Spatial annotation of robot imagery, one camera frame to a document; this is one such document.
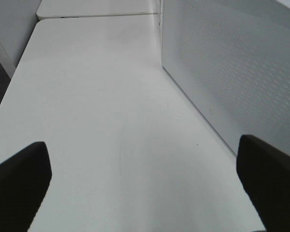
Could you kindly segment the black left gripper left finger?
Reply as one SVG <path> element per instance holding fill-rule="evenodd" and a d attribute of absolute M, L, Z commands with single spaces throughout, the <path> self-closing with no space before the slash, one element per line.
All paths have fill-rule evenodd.
<path fill-rule="evenodd" d="M 0 164 L 0 232 L 29 230 L 51 178 L 45 142 L 34 142 Z"/>

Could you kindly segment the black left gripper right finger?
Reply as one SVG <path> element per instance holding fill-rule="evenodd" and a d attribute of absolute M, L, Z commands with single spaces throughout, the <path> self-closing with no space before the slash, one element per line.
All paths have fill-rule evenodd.
<path fill-rule="evenodd" d="M 236 172 L 266 231 L 290 232 L 290 156 L 242 135 Z"/>

